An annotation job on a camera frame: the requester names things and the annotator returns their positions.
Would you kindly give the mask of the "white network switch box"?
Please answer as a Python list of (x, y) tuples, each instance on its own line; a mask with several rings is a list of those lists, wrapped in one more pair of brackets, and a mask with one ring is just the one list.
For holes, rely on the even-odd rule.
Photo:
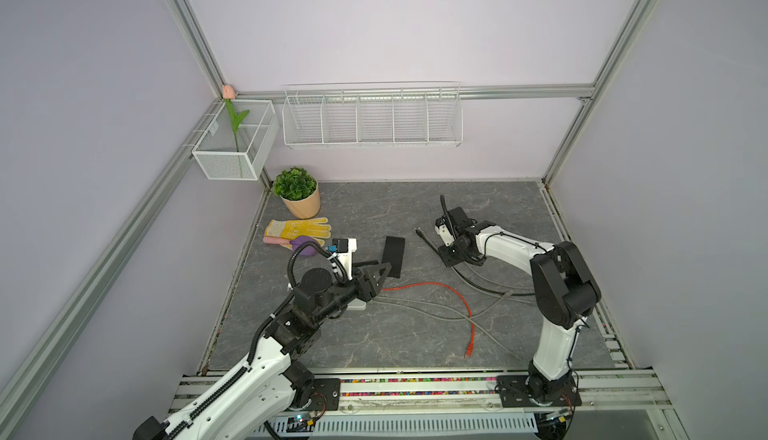
[(366, 307), (367, 303), (357, 298), (352, 299), (347, 305), (349, 311), (364, 311)]

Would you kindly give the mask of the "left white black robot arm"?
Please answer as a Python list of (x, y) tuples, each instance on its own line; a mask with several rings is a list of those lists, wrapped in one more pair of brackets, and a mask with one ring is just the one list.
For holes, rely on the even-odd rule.
[(145, 420), (133, 437), (244, 439), (279, 413), (306, 405), (314, 375), (299, 358), (319, 338), (325, 320), (342, 314), (354, 300), (375, 298), (390, 268), (388, 263), (366, 265), (346, 282), (323, 268), (305, 272), (259, 327), (238, 365), (167, 419)]

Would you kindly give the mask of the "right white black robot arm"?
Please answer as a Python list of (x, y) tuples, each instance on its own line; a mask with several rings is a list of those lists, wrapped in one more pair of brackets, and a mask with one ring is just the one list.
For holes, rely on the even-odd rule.
[(587, 317), (601, 291), (578, 247), (569, 241), (539, 242), (513, 234), (491, 222), (469, 218), (460, 207), (442, 208), (435, 231), (443, 245), (443, 263), (481, 266), (495, 258), (528, 274), (543, 317), (537, 350), (529, 364), (523, 391), (536, 405), (547, 405), (576, 393), (572, 357)]

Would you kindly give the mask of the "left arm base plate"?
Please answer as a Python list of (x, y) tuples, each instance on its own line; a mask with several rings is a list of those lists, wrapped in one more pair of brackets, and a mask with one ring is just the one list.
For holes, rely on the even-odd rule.
[(340, 400), (340, 378), (315, 378), (295, 392), (289, 409), (292, 411), (337, 411)]

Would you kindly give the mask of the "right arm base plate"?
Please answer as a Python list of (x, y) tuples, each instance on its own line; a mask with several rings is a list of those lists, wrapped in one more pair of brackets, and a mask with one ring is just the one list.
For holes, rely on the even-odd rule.
[(582, 399), (573, 375), (547, 380), (537, 374), (500, 375), (494, 392), (505, 408), (578, 407)]

